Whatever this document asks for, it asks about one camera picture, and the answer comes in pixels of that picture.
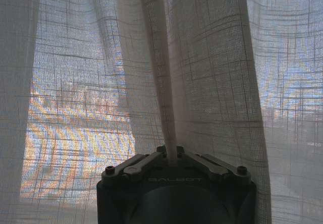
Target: metal bracket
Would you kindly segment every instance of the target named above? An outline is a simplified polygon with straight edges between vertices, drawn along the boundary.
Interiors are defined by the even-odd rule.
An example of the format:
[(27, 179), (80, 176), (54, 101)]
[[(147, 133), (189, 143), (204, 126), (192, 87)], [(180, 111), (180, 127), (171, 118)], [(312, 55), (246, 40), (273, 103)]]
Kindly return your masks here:
[(152, 165), (163, 158), (162, 152), (154, 152), (151, 155), (147, 156), (140, 162), (128, 166), (123, 170), (123, 173), (128, 174), (131, 181), (139, 181), (141, 179), (141, 176), (149, 170)]
[(112, 186), (119, 178), (120, 175), (123, 174), (124, 169), (128, 166), (136, 164), (137, 162), (143, 160), (145, 155), (136, 154), (132, 158), (124, 161), (120, 165), (113, 167), (114, 171), (112, 173), (107, 173), (107, 171), (102, 172), (101, 179), (104, 185)]

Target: bolt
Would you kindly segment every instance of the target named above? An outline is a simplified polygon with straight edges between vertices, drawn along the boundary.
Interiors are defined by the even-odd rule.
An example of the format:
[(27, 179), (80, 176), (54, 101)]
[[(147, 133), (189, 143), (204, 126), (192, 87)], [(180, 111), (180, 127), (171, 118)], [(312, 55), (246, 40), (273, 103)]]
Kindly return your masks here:
[(105, 168), (105, 173), (106, 173), (107, 175), (112, 175), (112, 174), (114, 174), (114, 173), (115, 173), (115, 167), (113, 167), (113, 166), (108, 166), (108, 167), (106, 167), (106, 168)]
[(248, 172), (248, 169), (245, 166), (238, 166), (237, 167), (237, 172), (240, 175), (246, 175)]

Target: curtain fabric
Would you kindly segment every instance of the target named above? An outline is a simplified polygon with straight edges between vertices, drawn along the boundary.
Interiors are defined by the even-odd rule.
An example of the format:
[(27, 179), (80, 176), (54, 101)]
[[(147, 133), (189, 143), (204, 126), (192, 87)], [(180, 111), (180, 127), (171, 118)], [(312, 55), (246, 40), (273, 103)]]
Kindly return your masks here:
[(0, 0), (0, 221), (97, 223), (105, 166), (177, 144), (321, 223), (321, 4)]

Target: salbot logo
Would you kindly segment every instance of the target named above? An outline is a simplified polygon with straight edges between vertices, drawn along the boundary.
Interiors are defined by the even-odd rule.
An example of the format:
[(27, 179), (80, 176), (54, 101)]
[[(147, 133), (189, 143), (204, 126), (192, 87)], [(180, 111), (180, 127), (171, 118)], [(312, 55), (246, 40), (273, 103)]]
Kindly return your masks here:
[(200, 182), (202, 178), (148, 178), (149, 182)]

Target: sheer curtain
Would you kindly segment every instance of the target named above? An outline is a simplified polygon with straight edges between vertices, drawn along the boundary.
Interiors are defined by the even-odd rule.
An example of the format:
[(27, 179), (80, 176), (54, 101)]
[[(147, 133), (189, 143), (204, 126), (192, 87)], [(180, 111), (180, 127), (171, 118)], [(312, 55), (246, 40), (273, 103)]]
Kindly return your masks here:
[(0, 0), (0, 221), (97, 223), (106, 165), (178, 144), (250, 169), (256, 223), (321, 223), (321, 7)]

